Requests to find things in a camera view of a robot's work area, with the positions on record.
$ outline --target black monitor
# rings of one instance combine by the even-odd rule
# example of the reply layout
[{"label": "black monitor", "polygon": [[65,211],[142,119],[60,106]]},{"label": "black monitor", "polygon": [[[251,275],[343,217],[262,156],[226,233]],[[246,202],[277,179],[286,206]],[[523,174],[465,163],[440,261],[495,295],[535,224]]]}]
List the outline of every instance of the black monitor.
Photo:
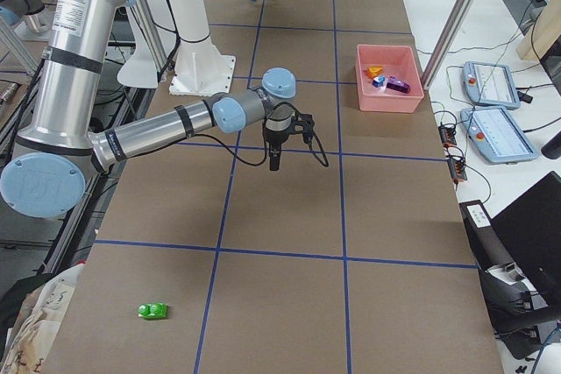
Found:
[{"label": "black monitor", "polygon": [[545,301],[561,304],[561,177],[545,175],[491,224]]}]

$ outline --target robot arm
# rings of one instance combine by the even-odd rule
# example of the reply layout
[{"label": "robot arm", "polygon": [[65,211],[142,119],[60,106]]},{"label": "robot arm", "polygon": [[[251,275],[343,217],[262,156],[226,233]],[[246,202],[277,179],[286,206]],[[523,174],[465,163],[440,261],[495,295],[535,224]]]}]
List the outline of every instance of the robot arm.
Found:
[{"label": "robot arm", "polygon": [[[292,131],[295,123],[302,124],[295,121],[297,117],[289,106],[294,97],[294,76],[286,69],[274,68],[263,75],[259,87],[238,94],[218,93],[160,116],[90,133],[96,168],[105,171],[116,162],[159,150],[214,126],[224,133],[232,133],[251,123],[265,121],[272,169],[276,170],[278,164],[274,162],[277,155],[280,158],[280,144],[295,134]],[[277,146],[274,136],[284,140]]]},{"label": "robot arm", "polygon": [[0,0],[0,17],[8,25],[15,25],[23,17],[32,32],[42,33],[50,29],[45,12],[42,0]]},{"label": "robot arm", "polygon": [[293,115],[295,78],[279,68],[241,94],[216,94],[162,116],[89,133],[111,25],[126,1],[59,0],[32,121],[18,132],[13,160],[0,178],[0,194],[13,209],[35,217],[60,215],[83,197],[93,174],[215,125],[233,132],[265,121],[273,170],[291,134],[302,134],[311,150],[313,120]]}]

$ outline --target label sticker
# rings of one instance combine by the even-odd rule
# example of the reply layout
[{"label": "label sticker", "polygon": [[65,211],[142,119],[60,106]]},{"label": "label sticker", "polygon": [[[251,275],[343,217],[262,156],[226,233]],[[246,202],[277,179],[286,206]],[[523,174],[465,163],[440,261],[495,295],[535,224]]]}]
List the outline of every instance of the label sticker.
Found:
[{"label": "label sticker", "polygon": [[59,0],[54,13],[53,29],[82,36],[89,0]]},{"label": "label sticker", "polygon": [[489,218],[485,215],[483,208],[480,205],[471,205],[467,207],[468,212],[472,216],[473,221],[477,228],[490,227],[491,223]]}]

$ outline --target silver robot arm segment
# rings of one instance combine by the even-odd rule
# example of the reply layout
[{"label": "silver robot arm segment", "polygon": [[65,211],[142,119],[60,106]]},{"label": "silver robot arm segment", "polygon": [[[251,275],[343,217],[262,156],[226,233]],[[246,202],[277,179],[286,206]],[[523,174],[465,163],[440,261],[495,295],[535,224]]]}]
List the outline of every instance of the silver robot arm segment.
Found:
[{"label": "silver robot arm segment", "polygon": [[31,123],[18,132],[0,193],[37,217],[70,210],[96,169],[89,119],[117,7],[127,0],[59,0]]},{"label": "silver robot arm segment", "polygon": [[232,95],[215,94],[161,116],[90,133],[96,168],[105,171],[116,162],[159,150],[213,126],[232,133],[266,120],[273,130],[284,131],[293,117],[286,103],[294,96],[294,76],[286,69],[274,68],[263,75],[259,87]]}]

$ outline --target pink plastic bin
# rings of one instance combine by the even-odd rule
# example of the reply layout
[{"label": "pink plastic bin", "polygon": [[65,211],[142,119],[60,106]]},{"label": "pink plastic bin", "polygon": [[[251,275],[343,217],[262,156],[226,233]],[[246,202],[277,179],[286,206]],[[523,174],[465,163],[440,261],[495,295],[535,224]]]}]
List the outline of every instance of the pink plastic bin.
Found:
[{"label": "pink plastic bin", "polygon": [[[409,84],[408,94],[386,89],[381,92],[372,85],[372,79],[365,71],[370,66],[383,66],[382,74],[394,76]],[[415,66],[413,50],[408,46],[357,46],[357,85],[359,107],[362,111],[387,111],[392,113],[412,113],[424,98],[423,87]]]}]

